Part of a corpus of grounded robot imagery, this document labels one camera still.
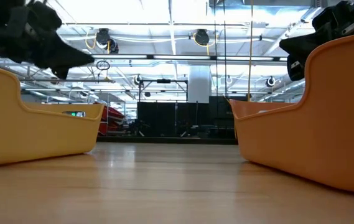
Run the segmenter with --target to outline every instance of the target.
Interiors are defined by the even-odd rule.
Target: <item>red object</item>
[[[102,123],[100,124],[98,135],[105,136],[108,131],[117,131],[123,123],[124,118],[125,115],[120,113],[118,110],[105,105],[102,112]]]

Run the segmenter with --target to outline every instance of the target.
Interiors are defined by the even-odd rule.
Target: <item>white wall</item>
[[[212,90],[209,66],[192,66],[188,80],[188,102],[208,103]]]

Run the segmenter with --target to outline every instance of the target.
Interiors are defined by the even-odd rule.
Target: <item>yellow bin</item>
[[[23,103],[18,79],[0,70],[0,164],[93,149],[103,105]],[[85,117],[63,114],[84,111]]]
[[[316,48],[296,105],[245,113],[231,100],[241,155],[354,192],[354,35]]]

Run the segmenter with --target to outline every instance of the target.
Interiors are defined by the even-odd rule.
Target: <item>hanging cable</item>
[[[85,45],[86,45],[89,49],[94,49],[94,48],[95,48],[95,44],[96,44],[96,33],[95,33],[95,37],[94,37],[94,45],[92,45],[92,47],[88,45],[88,38],[85,39]]]
[[[217,53],[217,14],[216,14],[217,3],[216,3],[216,1],[214,1],[213,6],[214,6],[214,33],[216,33],[214,44],[215,44],[215,56],[217,57],[218,53]],[[218,100],[218,57],[215,60],[215,70],[216,70],[215,77],[216,77],[216,81],[217,81],[215,92],[217,94],[217,117],[218,117],[218,112],[219,112],[219,100]]]
[[[249,86],[248,86],[248,93],[247,93],[247,102],[250,102],[251,59],[253,57],[253,14],[254,14],[254,0],[251,0]]]
[[[108,41],[108,54],[110,54],[110,41]]]
[[[223,2],[223,10],[224,10],[224,56],[225,56],[225,98],[227,97],[227,83],[226,83],[226,16],[225,16],[225,1]]]

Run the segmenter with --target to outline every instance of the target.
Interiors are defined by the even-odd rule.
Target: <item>hardwood floorboard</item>
[[[101,142],[0,166],[0,223],[354,223],[354,194],[246,162],[237,146]]]

